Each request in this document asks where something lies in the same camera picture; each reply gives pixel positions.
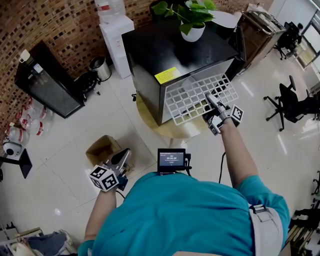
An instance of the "white grid panel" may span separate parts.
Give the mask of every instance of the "white grid panel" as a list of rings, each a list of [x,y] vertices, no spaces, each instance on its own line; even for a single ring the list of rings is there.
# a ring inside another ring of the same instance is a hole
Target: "white grid panel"
[[[177,126],[212,109],[206,93],[213,94],[224,104],[238,99],[235,89],[225,74],[210,76],[192,83],[183,83],[178,88],[174,87],[174,84],[166,88],[164,102]]]

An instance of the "metal trash bin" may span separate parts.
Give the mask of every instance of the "metal trash bin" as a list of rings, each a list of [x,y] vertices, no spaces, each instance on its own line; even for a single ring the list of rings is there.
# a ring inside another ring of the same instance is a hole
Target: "metal trash bin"
[[[89,68],[91,71],[97,71],[101,82],[106,81],[111,77],[111,71],[104,56],[99,56],[91,60]]]

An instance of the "display screen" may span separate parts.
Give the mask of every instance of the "display screen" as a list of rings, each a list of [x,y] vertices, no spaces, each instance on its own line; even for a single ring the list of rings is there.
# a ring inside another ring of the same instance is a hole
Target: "display screen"
[[[183,152],[160,152],[159,153],[159,166],[184,166],[184,153]]]

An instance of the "brown tile wall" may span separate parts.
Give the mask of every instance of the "brown tile wall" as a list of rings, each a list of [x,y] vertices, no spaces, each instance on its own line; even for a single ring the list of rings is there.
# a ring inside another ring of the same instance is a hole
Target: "brown tile wall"
[[[124,0],[135,28],[151,22],[154,0]],[[216,0],[220,11],[245,10],[249,0]],[[273,0],[264,0],[265,8]],[[0,2],[0,134],[26,103],[28,96],[14,84],[18,59],[40,40],[75,78],[97,55],[109,56],[93,0],[1,0]]]

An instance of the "white strap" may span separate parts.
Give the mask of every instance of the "white strap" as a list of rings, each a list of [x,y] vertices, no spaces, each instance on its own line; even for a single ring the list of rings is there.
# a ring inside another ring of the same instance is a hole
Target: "white strap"
[[[250,205],[254,231],[255,256],[277,256],[282,249],[283,228],[275,209],[262,204]]]

